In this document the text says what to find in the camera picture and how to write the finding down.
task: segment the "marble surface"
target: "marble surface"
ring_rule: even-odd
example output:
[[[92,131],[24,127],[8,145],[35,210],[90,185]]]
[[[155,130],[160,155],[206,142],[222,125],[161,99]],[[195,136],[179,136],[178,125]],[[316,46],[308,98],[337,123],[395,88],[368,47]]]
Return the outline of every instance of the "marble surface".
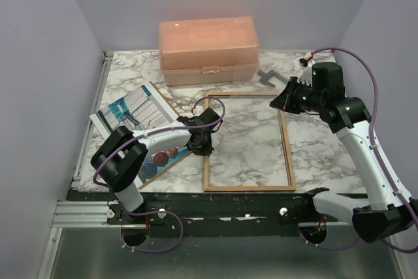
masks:
[[[267,72],[275,69],[282,75],[299,76],[302,69],[298,64],[298,59],[304,52],[261,52],[259,69]],[[332,54],[319,54],[317,61],[334,61]],[[258,82],[259,76],[255,75],[252,80],[245,82],[232,82],[222,84],[205,84],[201,86],[171,86],[165,85],[165,81],[159,72],[158,51],[133,51],[116,52],[110,67],[109,76],[104,89],[101,107],[119,99],[125,94],[138,88],[143,82],[152,81],[160,89],[162,94],[174,105],[180,114],[190,114],[191,106],[202,97],[208,90],[212,91],[271,91],[272,89]],[[285,84],[278,80],[273,81],[277,90],[282,90]],[[203,103],[197,107],[203,109]],[[242,110],[239,102],[233,108],[234,111]],[[307,115],[286,114],[289,141],[295,169],[297,182],[297,192],[304,192],[310,189],[325,186],[336,193],[364,193],[361,179],[359,178],[355,166],[339,140],[333,135],[328,126],[318,117]],[[251,135],[254,140],[257,136],[270,136],[268,132],[263,132],[262,128],[257,128]],[[229,132],[232,137],[239,137],[238,133]],[[93,132],[93,138],[89,145],[87,158],[84,161],[81,173],[79,191],[105,191],[100,186],[92,182],[94,173],[89,161],[103,143],[103,139],[97,130]],[[273,150],[274,154],[280,156],[280,149]],[[234,164],[233,169],[236,181],[228,182],[225,179],[227,169],[223,162],[212,160],[212,170],[215,175],[213,184],[277,184],[282,182],[283,176],[274,171],[264,170],[262,174],[254,175],[247,163],[248,159],[243,158],[242,162]],[[202,192],[203,191],[203,158],[201,156],[188,156],[179,164],[173,166],[158,179],[146,186],[143,191],[154,192]]]
[[[278,111],[266,99],[222,99],[226,114],[212,137],[212,186],[287,186]],[[220,106],[211,107],[220,114]]]

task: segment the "wooden frame edge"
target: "wooden frame edge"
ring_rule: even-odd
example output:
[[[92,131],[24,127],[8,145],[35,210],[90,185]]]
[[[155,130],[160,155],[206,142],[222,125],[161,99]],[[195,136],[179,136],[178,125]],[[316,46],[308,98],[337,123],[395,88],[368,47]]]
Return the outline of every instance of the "wooden frame edge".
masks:
[[[270,96],[276,96],[278,92],[261,92],[261,91],[207,91],[205,97],[219,97],[219,98],[268,98]],[[210,106],[210,100],[204,100],[204,108]],[[285,114],[281,110],[278,110],[278,120],[280,125],[280,133],[283,144],[283,152],[285,158],[285,166],[287,173],[287,186],[211,186],[210,185],[210,157],[204,157],[203,163],[203,191],[205,192],[222,192],[222,191],[295,191],[296,180],[293,169],[293,160],[291,156],[291,149],[289,144],[289,134],[287,133],[287,124],[285,120]]]

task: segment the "picture of balls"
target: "picture of balls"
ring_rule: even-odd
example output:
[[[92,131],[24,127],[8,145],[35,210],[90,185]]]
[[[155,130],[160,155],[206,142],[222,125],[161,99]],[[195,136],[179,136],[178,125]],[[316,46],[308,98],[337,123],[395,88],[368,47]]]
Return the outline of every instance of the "picture of balls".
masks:
[[[153,163],[144,163],[139,171],[141,177],[150,179],[157,174],[157,166]]]
[[[165,151],[165,153],[168,155],[169,158],[174,158],[178,154],[178,149],[175,147],[169,148],[168,150]]]
[[[147,178],[145,177],[145,174],[141,171],[138,172],[138,177],[140,178],[142,183],[145,183],[147,181]]]
[[[167,163],[169,163],[169,156],[164,152],[159,152],[154,155],[153,162],[158,167],[164,167]]]
[[[144,159],[144,163],[152,163],[152,156],[148,156]]]

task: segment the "box latch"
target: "box latch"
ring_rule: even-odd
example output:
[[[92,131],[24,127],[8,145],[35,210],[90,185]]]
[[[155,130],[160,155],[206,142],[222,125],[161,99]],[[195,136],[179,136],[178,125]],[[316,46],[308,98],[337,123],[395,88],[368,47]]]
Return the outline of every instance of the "box latch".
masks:
[[[206,74],[206,73],[218,73],[220,72],[221,67],[216,66],[216,67],[203,67],[202,68],[202,73]]]

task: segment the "photo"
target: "photo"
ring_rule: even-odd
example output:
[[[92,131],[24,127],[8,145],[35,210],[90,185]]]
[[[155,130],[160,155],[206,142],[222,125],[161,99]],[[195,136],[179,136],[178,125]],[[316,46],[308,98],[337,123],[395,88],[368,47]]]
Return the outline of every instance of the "photo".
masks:
[[[115,128],[123,125],[131,131],[149,130],[168,125],[177,117],[177,112],[151,83],[140,86],[90,116],[95,127],[105,139]],[[186,147],[181,147],[169,148],[164,152],[147,156],[135,184],[138,188],[142,188],[145,183],[157,178],[189,153],[190,151]]]
[[[93,115],[96,119],[92,117],[92,120],[98,120],[102,125],[101,128],[104,128],[102,131],[108,134],[122,125],[131,131],[142,131],[170,124],[177,118],[177,114],[170,107],[164,108],[160,103],[162,97],[160,95],[156,97],[150,90],[151,87],[142,85],[96,112]]]

